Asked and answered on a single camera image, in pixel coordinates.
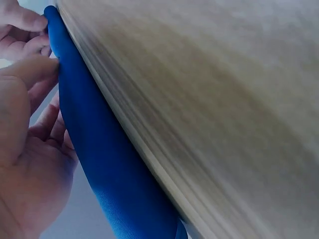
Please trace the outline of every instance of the hand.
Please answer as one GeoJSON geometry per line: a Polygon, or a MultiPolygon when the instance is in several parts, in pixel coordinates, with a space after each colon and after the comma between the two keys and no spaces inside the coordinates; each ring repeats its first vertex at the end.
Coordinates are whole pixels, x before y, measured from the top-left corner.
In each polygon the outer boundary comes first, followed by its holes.
{"type": "Polygon", "coordinates": [[[57,83],[57,70],[58,60],[44,56],[0,70],[1,238],[38,238],[69,198],[78,159],[58,95],[29,128],[30,116],[57,83]]]}
{"type": "Polygon", "coordinates": [[[0,58],[16,61],[31,54],[49,56],[44,16],[21,7],[17,0],[0,0],[0,58]]]}

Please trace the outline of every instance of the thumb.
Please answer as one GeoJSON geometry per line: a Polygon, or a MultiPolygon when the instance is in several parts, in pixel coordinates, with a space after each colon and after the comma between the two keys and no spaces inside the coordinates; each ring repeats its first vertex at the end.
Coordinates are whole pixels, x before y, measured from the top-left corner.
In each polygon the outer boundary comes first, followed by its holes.
{"type": "Polygon", "coordinates": [[[6,14],[5,19],[7,24],[25,31],[43,31],[48,24],[48,21],[44,16],[19,5],[13,7],[6,14]]]}
{"type": "Polygon", "coordinates": [[[30,90],[37,82],[57,77],[58,67],[58,59],[35,55],[0,69],[0,80],[1,76],[17,77],[24,82],[27,90],[30,90]]]}

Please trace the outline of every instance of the wooden surface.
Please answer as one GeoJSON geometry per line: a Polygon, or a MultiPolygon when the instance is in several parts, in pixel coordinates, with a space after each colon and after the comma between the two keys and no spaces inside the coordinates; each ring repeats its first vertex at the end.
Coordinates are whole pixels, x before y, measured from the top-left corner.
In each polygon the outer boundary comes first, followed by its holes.
{"type": "Polygon", "coordinates": [[[131,141],[203,238],[319,238],[317,0],[57,3],[131,141]]]}

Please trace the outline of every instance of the palm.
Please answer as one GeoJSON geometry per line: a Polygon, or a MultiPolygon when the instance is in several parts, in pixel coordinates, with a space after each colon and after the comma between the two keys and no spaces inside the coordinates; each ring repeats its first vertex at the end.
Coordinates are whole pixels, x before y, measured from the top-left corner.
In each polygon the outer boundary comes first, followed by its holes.
{"type": "Polygon", "coordinates": [[[45,230],[69,198],[74,160],[51,144],[28,136],[17,164],[7,170],[10,174],[7,178],[11,180],[7,182],[7,190],[12,192],[7,192],[9,198],[4,200],[26,233],[30,229],[45,230]]]}

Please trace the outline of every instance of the blue fabric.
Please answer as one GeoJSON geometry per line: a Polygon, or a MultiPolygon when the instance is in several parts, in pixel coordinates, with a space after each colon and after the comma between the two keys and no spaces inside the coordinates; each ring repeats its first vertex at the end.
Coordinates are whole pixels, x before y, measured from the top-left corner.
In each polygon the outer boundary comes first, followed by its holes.
{"type": "Polygon", "coordinates": [[[60,108],[88,181],[120,239],[186,239],[178,213],[106,103],[55,7],[44,11],[60,59],[60,108]]]}

